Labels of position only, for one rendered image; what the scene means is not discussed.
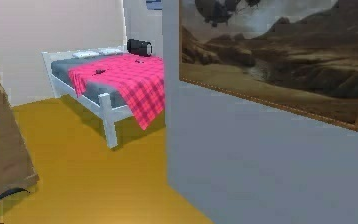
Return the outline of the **pink checked blanket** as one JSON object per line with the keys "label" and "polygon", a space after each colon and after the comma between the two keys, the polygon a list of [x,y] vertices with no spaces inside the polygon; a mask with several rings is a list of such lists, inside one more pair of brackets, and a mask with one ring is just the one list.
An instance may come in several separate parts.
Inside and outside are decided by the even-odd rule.
{"label": "pink checked blanket", "polygon": [[165,107],[164,62],[157,56],[108,56],[72,67],[68,76],[77,96],[86,91],[89,82],[116,89],[142,130]]}

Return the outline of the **white framed bed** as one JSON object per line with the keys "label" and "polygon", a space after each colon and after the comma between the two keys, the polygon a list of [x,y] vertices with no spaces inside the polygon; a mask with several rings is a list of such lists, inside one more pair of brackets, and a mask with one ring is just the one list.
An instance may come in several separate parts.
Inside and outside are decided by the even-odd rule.
{"label": "white framed bed", "polygon": [[128,117],[135,117],[118,91],[105,84],[89,82],[86,91],[81,96],[76,95],[68,70],[108,56],[74,58],[72,54],[75,52],[77,51],[42,54],[53,94],[56,98],[69,95],[98,116],[103,122],[107,146],[113,148],[118,145],[115,123]]}

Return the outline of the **black cylinder object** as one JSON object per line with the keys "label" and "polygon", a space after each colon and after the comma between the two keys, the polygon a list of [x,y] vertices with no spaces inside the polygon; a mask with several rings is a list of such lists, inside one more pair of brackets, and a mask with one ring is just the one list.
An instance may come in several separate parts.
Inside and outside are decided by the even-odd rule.
{"label": "black cylinder object", "polygon": [[152,43],[136,39],[127,41],[127,51],[131,54],[150,57],[152,55]]}

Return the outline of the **white pillow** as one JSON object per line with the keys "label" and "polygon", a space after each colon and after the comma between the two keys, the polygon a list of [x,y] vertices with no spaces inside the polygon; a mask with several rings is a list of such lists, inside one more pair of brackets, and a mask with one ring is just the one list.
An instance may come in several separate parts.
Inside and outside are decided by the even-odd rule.
{"label": "white pillow", "polygon": [[101,48],[98,50],[98,53],[101,55],[112,55],[112,54],[121,54],[123,51],[118,48]]}
{"label": "white pillow", "polygon": [[77,51],[75,53],[72,54],[72,56],[74,58],[87,58],[87,57],[96,57],[96,56],[100,56],[99,52],[96,51]]}

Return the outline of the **framed landscape painting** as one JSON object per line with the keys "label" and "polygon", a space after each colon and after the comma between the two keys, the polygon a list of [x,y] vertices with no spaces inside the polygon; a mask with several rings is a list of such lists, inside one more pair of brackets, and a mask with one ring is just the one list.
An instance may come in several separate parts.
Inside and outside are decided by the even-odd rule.
{"label": "framed landscape painting", "polygon": [[183,82],[358,130],[358,0],[178,0]]}

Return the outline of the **blue framed picture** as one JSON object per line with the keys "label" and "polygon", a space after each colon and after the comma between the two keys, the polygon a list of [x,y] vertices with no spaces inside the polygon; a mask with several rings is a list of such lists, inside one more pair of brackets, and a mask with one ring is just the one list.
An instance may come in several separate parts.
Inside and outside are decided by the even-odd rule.
{"label": "blue framed picture", "polygon": [[162,10],[162,0],[146,0],[146,6],[148,10]]}

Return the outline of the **brown wooden cabinet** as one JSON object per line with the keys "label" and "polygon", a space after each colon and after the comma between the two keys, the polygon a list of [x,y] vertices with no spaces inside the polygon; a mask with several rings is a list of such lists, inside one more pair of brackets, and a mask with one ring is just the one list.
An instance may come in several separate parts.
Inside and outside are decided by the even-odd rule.
{"label": "brown wooden cabinet", "polygon": [[39,180],[8,96],[0,82],[0,194]]}

